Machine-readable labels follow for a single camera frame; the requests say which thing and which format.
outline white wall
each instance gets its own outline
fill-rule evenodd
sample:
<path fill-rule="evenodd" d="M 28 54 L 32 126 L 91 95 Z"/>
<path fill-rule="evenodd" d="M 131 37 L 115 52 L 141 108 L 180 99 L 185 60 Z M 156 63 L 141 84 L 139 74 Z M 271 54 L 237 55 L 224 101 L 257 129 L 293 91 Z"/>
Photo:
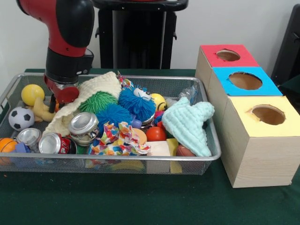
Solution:
<path fill-rule="evenodd" d="M 177 13 L 172 68 L 195 68 L 199 45 L 244 44 L 271 75 L 298 0 L 190 0 Z"/>
<path fill-rule="evenodd" d="M 270 75 L 297 0 L 190 0 L 177 13 L 172 68 L 195 68 L 200 44 L 244 44 Z M 0 93 L 26 68 L 44 68 L 48 45 L 44 24 L 23 14 L 15 0 L 0 1 Z M 100 66 L 99 43 L 89 48 Z"/>

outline cream knitted cloth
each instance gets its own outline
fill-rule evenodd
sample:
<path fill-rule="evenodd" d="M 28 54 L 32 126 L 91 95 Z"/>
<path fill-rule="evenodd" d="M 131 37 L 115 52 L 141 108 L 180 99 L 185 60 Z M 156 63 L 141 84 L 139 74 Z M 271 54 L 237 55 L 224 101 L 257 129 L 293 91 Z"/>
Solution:
<path fill-rule="evenodd" d="M 55 132 L 62 136 L 69 135 L 69 123 L 74 118 L 76 110 L 79 108 L 80 104 L 99 91 L 107 92 L 119 99 L 121 85 L 115 73 L 109 72 L 82 83 L 79 87 L 78 98 L 75 99 L 74 102 L 62 107 L 56 113 L 52 122 L 47 126 L 43 134 Z"/>

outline metal basket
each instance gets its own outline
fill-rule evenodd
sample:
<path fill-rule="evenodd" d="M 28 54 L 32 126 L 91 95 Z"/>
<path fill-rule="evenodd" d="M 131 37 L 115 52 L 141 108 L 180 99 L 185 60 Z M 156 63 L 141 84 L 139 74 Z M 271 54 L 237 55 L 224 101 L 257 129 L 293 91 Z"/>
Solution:
<path fill-rule="evenodd" d="M 82 83 L 97 75 L 79 76 Z M 133 83 L 147 87 L 152 93 L 178 100 L 184 88 L 195 85 L 198 88 L 196 102 L 207 101 L 201 81 L 193 77 L 126 76 Z M 51 92 L 44 84 L 43 74 L 24 73 L 13 78 L 0 97 L 0 137 L 15 138 L 8 122 L 9 112 L 24 106 L 21 91 L 28 84 L 41 86 L 46 98 Z M 44 131 L 47 123 L 36 123 L 35 128 Z M 54 172 L 54 173 L 148 173 L 148 174 L 199 174 L 207 170 L 212 161 L 221 156 L 221 150 L 212 119 L 205 129 L 211 157 L 148 157 L 148 156 L 99 156 L 99 155 L 59 155 L 0 153 L 0 171 Z"/>

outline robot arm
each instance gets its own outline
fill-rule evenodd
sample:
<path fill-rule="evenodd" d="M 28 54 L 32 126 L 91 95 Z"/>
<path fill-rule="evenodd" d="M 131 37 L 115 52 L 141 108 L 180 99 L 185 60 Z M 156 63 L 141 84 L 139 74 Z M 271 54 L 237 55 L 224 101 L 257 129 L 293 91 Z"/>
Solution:
<path fill-rule="evenodd" d="M 49 29 L 45 82 L 59 103 L 79 94 L 78 76 L 88 74 L 94 55 L 87 50 L 94 26 L 90 0 L 16 0 L 27 15 Z"/>

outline red box lid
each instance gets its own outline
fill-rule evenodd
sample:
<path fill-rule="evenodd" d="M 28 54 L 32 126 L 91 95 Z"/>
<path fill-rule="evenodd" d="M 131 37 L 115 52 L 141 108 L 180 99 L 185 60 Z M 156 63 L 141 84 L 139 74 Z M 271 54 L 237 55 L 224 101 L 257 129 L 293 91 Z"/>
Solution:
<path fill-rule="evenodd" d="M 211 67 L 259 67 L 244 45 L 202 45 Z"/>

